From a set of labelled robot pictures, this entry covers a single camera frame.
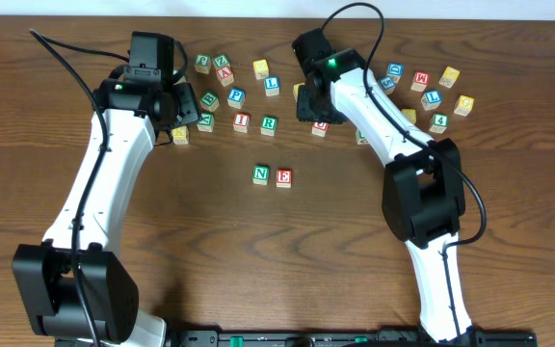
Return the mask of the green R block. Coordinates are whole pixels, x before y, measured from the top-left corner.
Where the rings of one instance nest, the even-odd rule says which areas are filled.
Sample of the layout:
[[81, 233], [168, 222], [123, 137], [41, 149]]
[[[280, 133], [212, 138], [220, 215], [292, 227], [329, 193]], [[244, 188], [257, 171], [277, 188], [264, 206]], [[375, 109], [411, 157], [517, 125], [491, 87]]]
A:
[[274, 136], [278, 125], [278, 119], [271, 116], [264, 116], [260, 125], [262, 135]]

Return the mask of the red E block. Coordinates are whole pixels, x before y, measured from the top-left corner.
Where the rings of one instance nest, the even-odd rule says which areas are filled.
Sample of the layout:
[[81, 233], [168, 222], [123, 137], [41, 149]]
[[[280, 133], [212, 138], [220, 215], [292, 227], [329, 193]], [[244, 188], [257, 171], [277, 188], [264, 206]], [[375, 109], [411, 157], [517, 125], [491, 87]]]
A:
[[278, 169], [276, 185], [278, 188], [291, 188], [293, 182], [293, 172], [287, 169]]

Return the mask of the green N block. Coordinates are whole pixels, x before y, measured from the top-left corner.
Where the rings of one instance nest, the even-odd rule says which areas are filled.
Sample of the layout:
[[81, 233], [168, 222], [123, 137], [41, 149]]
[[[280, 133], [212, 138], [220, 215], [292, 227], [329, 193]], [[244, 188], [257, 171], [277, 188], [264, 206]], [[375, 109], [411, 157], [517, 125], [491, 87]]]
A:
[[270, 168], [263, 165], [255, 165], [252, 172], [252, 183], [256, 185], [267, 185]]

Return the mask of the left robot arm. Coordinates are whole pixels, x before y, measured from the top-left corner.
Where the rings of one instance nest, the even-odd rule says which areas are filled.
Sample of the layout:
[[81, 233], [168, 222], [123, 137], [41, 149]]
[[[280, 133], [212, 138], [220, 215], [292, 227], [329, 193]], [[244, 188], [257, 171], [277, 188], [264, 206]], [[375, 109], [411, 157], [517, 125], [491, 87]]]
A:
[[122, 222], [140, 169], [161, 133], [200, 110], [169, 36], [136, 31], [96, 89], [88, 147], [59, 215], [37, 245], [21, 244], [13, 276], [35, 334], [59, 346], [169, 346], [168, 323], [143, 311], [119, 261]]

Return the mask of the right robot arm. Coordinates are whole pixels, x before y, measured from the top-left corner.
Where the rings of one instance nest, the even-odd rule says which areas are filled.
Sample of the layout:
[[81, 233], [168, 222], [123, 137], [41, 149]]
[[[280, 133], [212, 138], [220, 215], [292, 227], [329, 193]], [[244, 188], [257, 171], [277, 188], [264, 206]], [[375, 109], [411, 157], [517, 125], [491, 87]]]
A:
[[301, 121], [349, 120], [380, 158], [383, 216], [407, 246], [421, 302], [420, 324], [435, 342], [463, 342], [472, 326], [463, 303], [457, 242], [465, 211], [461, 158], [450, 140], [434, 141], [387, 97], [364, 59], [336, 51], [319, 28], [292, 43], [305, 83]]

